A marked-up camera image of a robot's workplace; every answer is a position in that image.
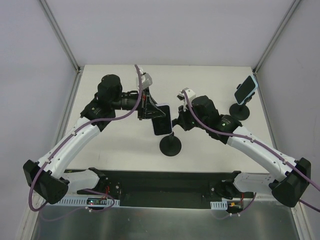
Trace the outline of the phone with purple case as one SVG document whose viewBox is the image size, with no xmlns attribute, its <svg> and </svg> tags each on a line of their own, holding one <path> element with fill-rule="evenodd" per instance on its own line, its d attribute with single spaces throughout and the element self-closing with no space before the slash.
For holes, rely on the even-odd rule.
<svg viewBox="0 0 320 240">
<path fill-rule="evenodd" d="M 169 135 L 172 133 L 171 110 L 168 104 L 158 104 L 158 108 L 164 112 L 164 116 L 156 117 L 151 120 L 153 132 L 156 136 Z"/>
</svg>

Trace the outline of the black phone stand round base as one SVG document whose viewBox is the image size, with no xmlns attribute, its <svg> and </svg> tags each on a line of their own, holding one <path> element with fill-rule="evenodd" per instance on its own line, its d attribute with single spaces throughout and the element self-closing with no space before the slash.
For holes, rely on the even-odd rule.
<svg viewBox="0 0 320 240">
<path fill-rule="evenodd" d="M 182 142 L 175 136 L 174 132 L 163 137 L 159 143 L 159 149 L 167 157 L 178 155 L 182 149 Z"/>
</svg>

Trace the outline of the phone with blue case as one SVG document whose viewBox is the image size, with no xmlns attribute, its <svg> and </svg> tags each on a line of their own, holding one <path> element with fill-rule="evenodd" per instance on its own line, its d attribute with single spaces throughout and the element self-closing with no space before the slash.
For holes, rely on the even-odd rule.
<svg viewBox="0 0 320 240">
<path fill-rule="evenodd" d="M 234 97 L 238 105 L 243 105 L 245 100 L 249 98 L 258 88 L 258 82 L 253 75 L 249 75 L 242 84 L 240 84 Z"/>
</svg>

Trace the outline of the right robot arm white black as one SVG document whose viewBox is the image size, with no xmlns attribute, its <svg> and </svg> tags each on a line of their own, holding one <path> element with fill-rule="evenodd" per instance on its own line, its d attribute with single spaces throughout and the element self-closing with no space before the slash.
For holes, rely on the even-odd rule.
<svg viewBox="0 0 320 240">
<path fill-rule="evenodd" d="M 178 107 L 175 123 L 189 131 L 200 128 L 213 139 L 247 155 L 267 173 L 234 171 L 234 177 L 215 186 L 221 197 L 232 199 L 241 193 L 272 195 L 286 207 L 293 208 L 311 183 L 311 163 L 302 157 L 297 160 L 263 143 L 241 122 L 230 115 L 219 114 L 206 95 L 197 97 L 183 90 L 177 95 L 183 102 Z"/>
</svg>

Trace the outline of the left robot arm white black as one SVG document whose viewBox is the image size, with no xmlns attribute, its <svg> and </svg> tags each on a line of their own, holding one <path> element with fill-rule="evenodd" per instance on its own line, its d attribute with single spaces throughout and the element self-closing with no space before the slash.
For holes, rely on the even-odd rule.
<svg viewBox="0 0 320 240">
<path fill-rule="evenodd" d="M 122 120 L 137 111 L 139 120 L 165 117 L 151 97 L 149 87 L 153 80 L 143 71 L 138 71 L 137 89 L 123 92 L 120 77 L 108 74 L 102 77 L 93 99 L 80 113 L 68 133 L 37 161 L 28 160 L 23 172 L 30 187 L 47 204 L 58 203 L 67 193 L 89 189 L 99 195 L 107 186 L 106 175 L 94 168 L 66 173 L 65 170 L 78 153 L 109 123 Z"/>
</svg>

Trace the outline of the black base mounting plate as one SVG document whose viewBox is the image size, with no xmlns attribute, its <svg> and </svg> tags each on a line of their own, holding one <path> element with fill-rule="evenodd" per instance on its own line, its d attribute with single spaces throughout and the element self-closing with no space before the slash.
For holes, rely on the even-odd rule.
<svg viewBox="0 0 320 240">
<path fill-rule="evenodd" d="M 209 209 L 222 200 L 220 184 L 237 172 L 155 172 L 104 170 L 91 190 L 108 193 L 122 207 Z"/>
</svg>

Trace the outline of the right aluminium frame post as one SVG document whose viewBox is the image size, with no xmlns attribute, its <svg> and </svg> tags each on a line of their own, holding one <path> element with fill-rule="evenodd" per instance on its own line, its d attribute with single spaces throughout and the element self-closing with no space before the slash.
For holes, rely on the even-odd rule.
<svg viewBox="0 0 320 240">
<path fill-rule="evenodd" d="M 290 4 L 288 10 L 285 12 L 283 18 L 281 19 L 279 25 L 277 26 L 275 32 L 273 33 L 270 41 L 268 42 L 267 46 L 265 47 L 261 57 L 259 58 L 257 64 L 252 69 L 254 75 L 256 75 L 259 70 L 262 68 L 263 64 L 265 63 L 267 57 L 270 55 L 271 51 L 273 50 L 275 44 L 280 39 L 283 31 L 286 29 L 287 25 L 289 24 L 290 20 L 294 16 L 295 12 L 299 8 L 303 1 L 302 0 L 293 0 Z"/>
</svg>

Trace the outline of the aluminium frame post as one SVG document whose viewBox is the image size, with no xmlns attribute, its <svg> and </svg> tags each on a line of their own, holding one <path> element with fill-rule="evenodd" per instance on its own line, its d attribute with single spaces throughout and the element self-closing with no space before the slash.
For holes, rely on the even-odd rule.
<svg viewBox="0 0 320 240">
<path fill-rule="evenodd" d="M 277 26 L 275 32 L 273 33 L 270 41 L 268 42 L 267 46 L 265 47 L 261 57 L 259 58 L 257 64 L 252 69 L 254 75 L 256 75 L 259 70 L 262 68 L 263 64 L 265 63 L 267 57 L 270 55 L 271 51 L 273 50 L 275 44 L 280 39 L 283 31 L 286 29 L 287 25 L 289 24 L 290 20 L 294 16 L 295 12 L 299 8 L 303 1 L 302 0 L 293 0 L 290 4 L 288 10 L 285 12 L 283 18 L 281 19 L 279 25 Z"/>
<path fill-rule="evenodd" d="M 46 16 L 60 46 L 62 47 L 66 57 L 68 58 L 71 66 L 73 67 L 73 69 L 75 70 L 76 73 L 78 73 L 81 69 L 81 67 L 79 66 L 60 26 L 59 26 L 59 23 L 57 22 L 55 16 L 54 16 L 54 13 L 52 12 L 49 4 L 48 4 L 48 1 L 47 0 L 38 0 L 37 1 L 44 13 L 44 15 Z"/>
</svg>

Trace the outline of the left aluminium frame post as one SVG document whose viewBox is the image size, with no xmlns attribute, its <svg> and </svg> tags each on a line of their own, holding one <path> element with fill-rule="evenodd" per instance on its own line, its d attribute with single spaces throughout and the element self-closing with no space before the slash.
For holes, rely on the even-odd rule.
<svg viewBox="0 0 320 240">
<path fill-rule="evenodd" d="M 44 13 L 44 15 L 46 16 L 60 46 L 62 47 L 66 57 L 68 58 L 71 66 L 73 67 L 73 69 L 75 70 L 76 73 L 78 73 L 81 69 L 81 67 L 79 66 L 60 26 L 59 26 L 59 23 L 57 22 L 55 16 L 54 16 L 54 13 L 52 12 L 49 4 L 48 4 L 48 1 L 47 0 L 38 0 L 37 1 Z"/>
</svg>

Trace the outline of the right aluminium table rail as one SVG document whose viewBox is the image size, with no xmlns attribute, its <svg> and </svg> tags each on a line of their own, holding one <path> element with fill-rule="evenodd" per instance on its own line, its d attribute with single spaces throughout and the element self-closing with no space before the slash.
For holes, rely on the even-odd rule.
<svg viewBox="0 0 320 240">
<path fill-rule="evenodd" d="M 261 101 L 261 105 L 263 108 L 263 112 L 264 112 L 264 116 L 266 119 L 266 123 L 267 123 L 267 127 L 268 127 L 268 131 L 270 134 L 270 139 L 272 142 L 272 146 L 278 150 L 278 146 L 277 146 L 277 142 L 275 139 L 275 135 L 274 135 L 274 131 L 272 129 L 272 125 L 271 125 L 271 118 L 270 115 L 268 113 L 268 108 L 265 102 L 265 98 L 263 96 L 263 92 L 262 92 L 262 87 L 259 86 L 258 87 L 258 94 L 260 97 L 260 101 Z M 308 221 L 307 218 L 305 216 L 305 208 L 302 206 L 302 204 L 300 202 L 298 202 L 296 204 L 295 207 L 291 208 L 291 212 L 292 212 L 292 216 L 293 216 L 293 220 L 294 220 L 294 224 L 296 226 L 297 232 L 298 232 L 298 236 L 300 240 L 312 240 L 312 233 L 310 232 L 309 229 L 309 225 L 308 225 Z"/>
</svg>

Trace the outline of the aluminium table rail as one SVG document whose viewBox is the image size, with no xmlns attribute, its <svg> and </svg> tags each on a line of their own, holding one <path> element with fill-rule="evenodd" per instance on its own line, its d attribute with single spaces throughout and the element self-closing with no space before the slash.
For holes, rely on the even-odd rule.
<svg viewBox="0 0 320 240">
<path fill-rule="evenodd" d="M 262 87 L 259 86 L 258 87 L 258 94 L 260 97 L 260 101 L 261 101 L 261 105 L 263 108 L 263 112 L 264 112 L 264 116 L 266 119 L 266 123 L 267 123 L 267 127 L 268 127 L 268 131 L 270 134 L 270 139 L 272 142 L 272 146 L 278 150 L 278 146 L 277 146 L 277 142 L 275 139 L 275 135 L 274 135 L 274 131 L 272 129 L 272 125 L 271 125 L 271 118 L 270 115 L 268 113 L 268 108 L 265 102 L 265 98 L 263 96 L 263 92 L 262 92 Z M 312 233 L 310 232 L 309 229 L 309 225 L 308 225 L 308 221 L 307 218 L 305 216 L 305 208 L 302 206 L 302 204 L 300 202 L 298 202 L 296 204 L 295 207 L 291 208 L 291 212 L 292 212 L 292 216 L 293 216 L 293 220 L 294 220 L 294 224 L 296 226 L 297 232 L 298 232 L 298 236 L 300 240 L 312 240 Z"/>
<path fill-rule="evenodd" d="M 66 104 L 62 112 L 62 117 L 60 118 L 60 122 L 57 128 L 55 137 L 53 139 L 53 142 L 50 146 L 50 149 L 52 149 L 63 138 L 63 136 L 67 131 L 68 122 L 70 119 L 71 111 L 74 105 L 74 101 L 76 98 L 76 94 L 79 88 L 79 84 L 81 81 L 84 68 L 85 68 L 84 66 L 81 66 L 79 68 L 72 82 L 72 86 L 68 92 Z M 23 214 L 22 223 L 20 224 L 20 227 L 18 229 L 16 240 L 30 240 L 32 238 L 34 229 L 36 228 L 38 214 L 39 214 L 38 211 L 34 212 L 30 210 L 29 204 L 27 204 L 27 207 Z"/>
</svg>

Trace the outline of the left aluminium table rail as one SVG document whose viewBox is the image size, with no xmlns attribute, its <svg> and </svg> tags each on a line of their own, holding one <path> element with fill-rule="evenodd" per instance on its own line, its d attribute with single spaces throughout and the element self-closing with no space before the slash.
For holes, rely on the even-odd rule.
<svg viewBox="0 0 320 240">
<path fill-rule="evenodd" d="M 70 119 L 71 111 L 74 105 L 74 101 L 76 98 L 76 94 L 79 88 L 79 84 L 81 81 L 84 68 L 85 68 L 84 66 L 81 66 L 79 68 L 72 82 L 72 86 L 68 92 L 66 104 L 62 112 L 62 117 L 60 118 L 60 122 L 57 128 L 55 137 L 53 139 L 53 142 L 50 146 L 50 149 L 52 149 L 63 138 L 63 136 L 67 131 L 68 122 Z M 20 227 L 18 229 L 16 240 L 30 240 L 32 238 L 34 229 L 36 228 L 38 214 L 39 214 L 38 211 L 34 212 L 30 210 L 29 204 L 27 204 L 27 207 L 23 214 L 22 223 L 20 224 Z"/>
</svg>

